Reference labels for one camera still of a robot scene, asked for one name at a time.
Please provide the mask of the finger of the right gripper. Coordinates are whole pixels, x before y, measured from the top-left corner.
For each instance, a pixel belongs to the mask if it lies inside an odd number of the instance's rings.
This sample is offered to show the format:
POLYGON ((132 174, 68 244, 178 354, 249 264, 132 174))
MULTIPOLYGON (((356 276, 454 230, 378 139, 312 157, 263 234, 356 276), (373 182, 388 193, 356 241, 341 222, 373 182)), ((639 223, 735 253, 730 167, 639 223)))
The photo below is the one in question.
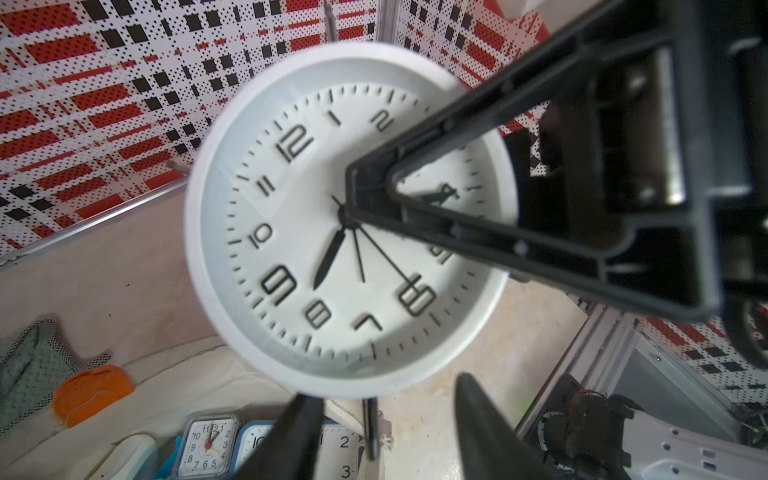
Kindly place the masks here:
POLYGON ((707 185, 701 1, 606 1, 345 172, 349 214, 630 311, 700 321, 723 300, 707 185), (529 108, 558 116, 561 168, 534 193, 506 150, 508 220, 402 192, 404 180, 529 108))

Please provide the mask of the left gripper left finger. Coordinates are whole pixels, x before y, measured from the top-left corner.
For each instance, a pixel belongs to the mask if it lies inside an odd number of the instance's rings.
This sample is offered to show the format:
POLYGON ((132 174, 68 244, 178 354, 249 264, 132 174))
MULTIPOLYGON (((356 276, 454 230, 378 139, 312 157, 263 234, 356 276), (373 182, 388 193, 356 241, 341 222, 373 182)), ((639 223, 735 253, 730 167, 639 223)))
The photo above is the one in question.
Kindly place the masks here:
POLYGON ((234 479, 313 479, 325 402, 297 395, 234 479))

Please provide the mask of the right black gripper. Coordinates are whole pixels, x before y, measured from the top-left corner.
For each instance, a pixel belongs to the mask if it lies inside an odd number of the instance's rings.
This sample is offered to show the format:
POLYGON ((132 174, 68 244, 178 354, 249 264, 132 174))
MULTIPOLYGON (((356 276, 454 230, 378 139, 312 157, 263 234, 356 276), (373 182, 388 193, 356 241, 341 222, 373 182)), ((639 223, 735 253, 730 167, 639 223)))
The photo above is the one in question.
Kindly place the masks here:
POLYGON ((767 351, 749 327, 767 299, 767 4, 675 1, 675 74, 690 226, 675 279, 690 311, 720 315, 753 366, 767 351))

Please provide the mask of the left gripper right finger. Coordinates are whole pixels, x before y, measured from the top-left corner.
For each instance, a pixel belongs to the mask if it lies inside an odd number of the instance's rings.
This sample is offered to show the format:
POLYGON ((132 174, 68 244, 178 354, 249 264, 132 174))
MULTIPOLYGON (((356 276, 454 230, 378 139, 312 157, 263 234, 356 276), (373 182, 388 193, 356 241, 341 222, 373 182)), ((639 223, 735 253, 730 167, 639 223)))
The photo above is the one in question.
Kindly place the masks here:
POLYGON ((469 373, 456 379, 454 411, 466 479, 552 479, 469 373))

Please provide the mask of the cream canvas tote bag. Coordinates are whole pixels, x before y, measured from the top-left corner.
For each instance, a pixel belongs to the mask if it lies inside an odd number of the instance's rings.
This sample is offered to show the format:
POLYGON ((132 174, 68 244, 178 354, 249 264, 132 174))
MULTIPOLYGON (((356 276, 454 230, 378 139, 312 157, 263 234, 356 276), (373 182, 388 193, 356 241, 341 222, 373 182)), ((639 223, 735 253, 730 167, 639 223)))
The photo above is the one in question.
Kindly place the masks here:
POLYGON ((51 411, 36 414, 1 440, 4 479, 86 479, 117 444, 134 434, 163 445, 193 416, 238 412, 275 418, 292 391, 252 370, 216 337, 168 348, 125 366, 133 393, 67 428, 51 411))

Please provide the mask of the white round alarm clock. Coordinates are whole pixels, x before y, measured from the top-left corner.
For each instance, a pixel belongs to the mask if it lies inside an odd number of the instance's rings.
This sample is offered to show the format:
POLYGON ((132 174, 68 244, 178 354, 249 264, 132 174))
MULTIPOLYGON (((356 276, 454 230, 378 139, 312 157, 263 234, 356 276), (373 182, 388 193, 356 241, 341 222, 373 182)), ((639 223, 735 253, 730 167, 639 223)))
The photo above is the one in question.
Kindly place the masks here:
POLYGON ((456 358, 507 276, 354 220, 346 169, 463 92, 398 46, 313 46, 238 90, 192 168, 185 253, 215 330, 284 387, 361 401, 368 441, 378 398, 456 358))

